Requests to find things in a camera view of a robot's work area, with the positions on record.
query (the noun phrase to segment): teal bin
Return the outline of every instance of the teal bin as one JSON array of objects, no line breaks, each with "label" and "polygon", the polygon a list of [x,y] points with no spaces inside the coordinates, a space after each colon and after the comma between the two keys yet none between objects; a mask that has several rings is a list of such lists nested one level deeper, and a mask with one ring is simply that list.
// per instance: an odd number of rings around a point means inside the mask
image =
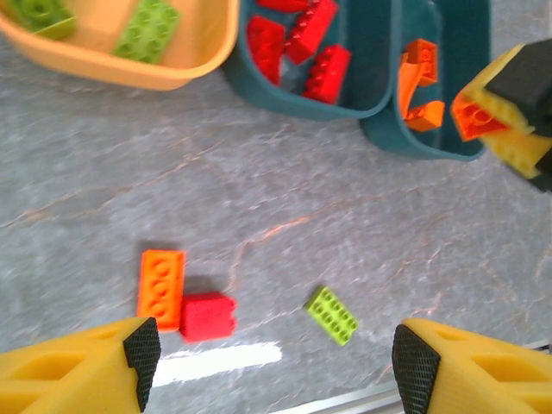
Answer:
[{"label": "teal bin", "polygon": [[238,40],[223,70],[233,89],[250,104],[290,116],[319,121],[361,119],[380,112],[394,90],[400,55],[401,0],[337,0],[339,10],[319,51],[339,43],[351,53],[338,105],[302,97],[313,59],[300,66],[284,59],[282,87],[271,84],[255,66],[248,48],[247,26],[254,15],[284,24],[288,31],[298,14],[264,9],[242,0]]},{"label": "teal bin", "polygon": [[418,88],[411,107],[441,100],[446,104],[440,129],[418,133],[406,127],[396,95],[376,116],[361,120],[368,139],[377,147],[418,159],[470,161],[483,152],[479,140],[462,142],[450,105],[458,92],[490,62],[490,4],[488,0],[401,0],[400,52],[418,38],[437,44],[439,82]]}]

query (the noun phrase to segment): green bricks in bin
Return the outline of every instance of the green bricks in bin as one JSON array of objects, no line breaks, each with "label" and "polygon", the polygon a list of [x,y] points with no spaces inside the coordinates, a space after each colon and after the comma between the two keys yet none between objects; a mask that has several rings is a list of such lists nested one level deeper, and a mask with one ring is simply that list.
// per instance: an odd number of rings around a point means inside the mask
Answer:
[{"label": "green bricks in bin", "polygon": [[327,287],[320,287],[305,305],[305,309],[341,346],[351,339],[358,321]]},{"label": "green bricks in bin", "polygon": [[63,39],[77,28],[72,12],[60,0],[7,0],[5,6],[14,22],[48,39]]},{"label": "green bricks in bin", "polygon": [[159,63],[179,20],[180,13],[166,2],[141,0],[113,54],[144,63]]}]

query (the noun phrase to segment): lime green lego brick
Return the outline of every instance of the lime green lego brick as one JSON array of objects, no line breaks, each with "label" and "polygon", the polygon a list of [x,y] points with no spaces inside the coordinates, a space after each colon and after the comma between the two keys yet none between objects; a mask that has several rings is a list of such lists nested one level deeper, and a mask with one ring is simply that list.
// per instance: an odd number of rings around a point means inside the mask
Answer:
[{"label": "lime green lego brick", "polygon": [[358,321],[336,295],[323,286],[305,305],[309,314],[341,346],[351,339],[359,326]]},{"label": "lime green lego brick", "polygon": [[60,0],[7,0],[5,5],[12,20],[48,39],[63,39],[77,28],[77,19]]},{"label": "lime green lego brick", "polygon": [[144,63],[159,63],[180,17],[174,7],[162,0],[141,0],[113,54]]}]

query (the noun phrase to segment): plastic bin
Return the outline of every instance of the plastic bin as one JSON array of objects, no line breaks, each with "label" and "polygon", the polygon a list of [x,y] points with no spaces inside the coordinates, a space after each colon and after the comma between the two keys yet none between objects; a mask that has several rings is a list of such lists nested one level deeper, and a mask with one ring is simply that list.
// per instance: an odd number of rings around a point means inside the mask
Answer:
[{"label": "plastic bin", "polygon": [[301,97],[312,59],[300,66],[285,63],[283,83],[271,84],[255,66],[246,36],[249,18],[261,15],[292,28],[298,14],[285,14],[257,6],[255,0],[243,0],[238,40],[223,70],[234,90],[246,101],[275,112],[330,120],[343,117],[363,118],[379,112],[389,101],[398,70],[400,0],[337,0],[339,11],[332,22],[324,47],[339,43],[352,52],[348,74],[338,105],[329,105]]},{"label": "plastic bin", "polygon": [[[0,0],[5,6],[7,0]],[[0,8],[0,30],[30,59],[73,75],[121,85],[166,91],[219,67],[235,44],[239,0],[168,0],[182,13],[158,65],[117,58],[111,53],[138,0],[65,0],[78,29],[50,41],[12,22]]]},{"label": "plastic bin", "polygon": [[377,147],[419,159],[470,161],[483,152],[479,140],[462,142],[450,105],[456,94],[490,62],[490,4],[488,0],[402,0],[401,52],[424,38],[439,49],[439,82],[418,88],[411,107],[441,100],[446,104],[440,129],[418,133],[406,127],[397,98],[378,115],[361,120],[368,139]]}]

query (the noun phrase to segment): gray marble surface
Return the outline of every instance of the gray marble surface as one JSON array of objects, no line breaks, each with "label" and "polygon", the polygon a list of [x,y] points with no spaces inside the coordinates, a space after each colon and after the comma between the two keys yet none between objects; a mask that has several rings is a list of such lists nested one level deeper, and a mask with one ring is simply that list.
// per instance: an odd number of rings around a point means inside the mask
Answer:
[{"label": "gray marble surface", "polygon": [[[494,6],[494,54],[549,34],[546,0]],[[146,244],[188,251],[187,292],[239,302],[226,341],[162,337],[149,414],[264,413],[370,386],[412,315],[552,334],[550,196],[490,155],[407,160],[356,122],[251,108],[220,72],[135,91],[35,66],[3,38],[0,125],[0,352],[132,316]],[[319,284],[360,320],[345,348],[301,309]]]}]

